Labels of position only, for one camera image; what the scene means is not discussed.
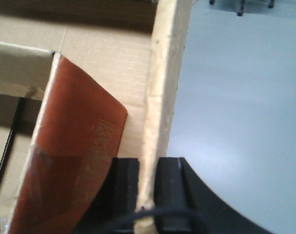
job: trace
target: black curved object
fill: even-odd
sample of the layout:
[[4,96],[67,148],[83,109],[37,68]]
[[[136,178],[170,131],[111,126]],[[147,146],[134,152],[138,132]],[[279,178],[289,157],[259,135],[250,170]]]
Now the black curved object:
[[[99,234],[104,224],[105,233],[134,233],[130,220],[142,215],[133,212],[138,167],[134,158],[113,160],[102,189],[73,234]],[[272,234],[222,201],[184,158],[159,159],[154,196],[156,210],[144,212],[155,216],[159,234]],[[186,215],[195,211],[203,222]]]
[[213,234],[272,234],[245,218],[222,201],[180,158],[189,206],[200,212]]

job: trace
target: chair leg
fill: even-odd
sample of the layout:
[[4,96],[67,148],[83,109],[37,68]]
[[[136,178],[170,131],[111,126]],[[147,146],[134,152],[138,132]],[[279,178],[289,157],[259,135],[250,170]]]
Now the chair leg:
[[270,3],[268,5],[269,8],[274,8],[275,6],[275,0],[270,0]]
[[237,13],[238,16],[243,16],[245,9],[245,0],[241,0],[240,11]]

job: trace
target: corrugated cardboard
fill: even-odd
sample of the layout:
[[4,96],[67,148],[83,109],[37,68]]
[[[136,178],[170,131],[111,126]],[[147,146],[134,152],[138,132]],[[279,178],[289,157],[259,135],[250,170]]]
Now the corrugated cardboard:
[[[12,85],[1,86],[0,93],[28,97],[19,101],[13,147],[1,178],[3,231],[69,233],[117,156],[127,111],[57,52],[0,42],[3,82]],[[36,100],[38,90],[44,93],[42,102]],[[17,99],[0,94],[2,104],[13,106],[9,111],[0,106],[7,117],[0,120],[0,128],[6,134]]]
[[138,208],[153,206],[191,4],[160,0],[156,10],[132,0],[0,0],[0,40],[61,51],[126,106],[118,156],[141,160]]
[[0,41],[60,51],[128,110],[119,157],[140,157],[156,4],[0,0]]

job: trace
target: white floor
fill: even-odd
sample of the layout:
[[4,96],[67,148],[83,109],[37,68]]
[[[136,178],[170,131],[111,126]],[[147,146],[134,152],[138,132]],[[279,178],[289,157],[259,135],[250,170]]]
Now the white floor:
[[296,234],[296,0],[193,6],[168,156],[224,201]]

